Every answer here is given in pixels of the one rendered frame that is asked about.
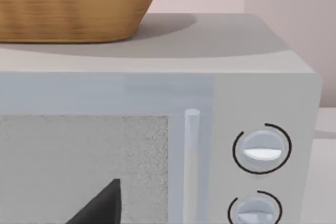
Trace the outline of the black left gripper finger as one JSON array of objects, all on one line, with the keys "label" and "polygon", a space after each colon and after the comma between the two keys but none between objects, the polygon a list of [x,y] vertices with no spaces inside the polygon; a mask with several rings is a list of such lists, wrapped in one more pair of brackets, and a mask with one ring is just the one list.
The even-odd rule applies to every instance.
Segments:
[{"label": "black left gripper finger", "polygon": [[121,181],[114,179],[66,224],[121,224]]}]

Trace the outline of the pale microwave door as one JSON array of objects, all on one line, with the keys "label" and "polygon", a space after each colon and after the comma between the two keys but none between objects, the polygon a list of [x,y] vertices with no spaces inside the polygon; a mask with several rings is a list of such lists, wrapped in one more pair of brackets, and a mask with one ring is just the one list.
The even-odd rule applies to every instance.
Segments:
[{"label": "pale microwave door", "polygon": [[0,224],[66,224],[114,179],[121,224],[183,224],[184,114],[200,111],[206,172],[212,76],[1,73]]}]

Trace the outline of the pale microwave knob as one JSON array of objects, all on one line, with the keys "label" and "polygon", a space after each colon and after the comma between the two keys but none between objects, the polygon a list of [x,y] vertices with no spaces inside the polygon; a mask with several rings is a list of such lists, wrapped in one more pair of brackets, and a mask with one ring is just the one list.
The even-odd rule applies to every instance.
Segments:
[{"label": "pale microwave knob", "polygon": [[245,168],[262,172],[277,167],[283,161],[287,145],[280,134],[258,130],[244,135],[237,150],[237,157]]},{"label": "pale microwave knob", "polygon": [[238,224],[275,224],[277,208],[265,197],[250,197],[240,202],[236,208]]}]

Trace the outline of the pale microwave oven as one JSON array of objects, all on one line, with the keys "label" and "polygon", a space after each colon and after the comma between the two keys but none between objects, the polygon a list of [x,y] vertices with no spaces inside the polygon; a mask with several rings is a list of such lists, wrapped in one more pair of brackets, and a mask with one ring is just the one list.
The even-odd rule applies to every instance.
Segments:
[{"label": "pale microwave oven", "polygon": [[[236,208],[265,197],[275,224],[299,224],[321,77],[253,14],[148,14],[130,40],[108,44],[0,45],[1,73],[158,73],[213,77],[207,166],[197,224],[238,224]],[[267,171],[237,157],[244,135],[280,134],[283,161]]]}]

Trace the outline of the woven wooden basket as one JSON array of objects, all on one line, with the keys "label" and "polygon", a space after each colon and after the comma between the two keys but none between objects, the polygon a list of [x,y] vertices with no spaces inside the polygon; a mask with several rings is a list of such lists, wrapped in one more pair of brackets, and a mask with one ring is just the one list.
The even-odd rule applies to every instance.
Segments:
[{"label": "woven wooden basket", "polygon": [[97,43],[134,36],[153,0],[0,0],[0,42]]}]

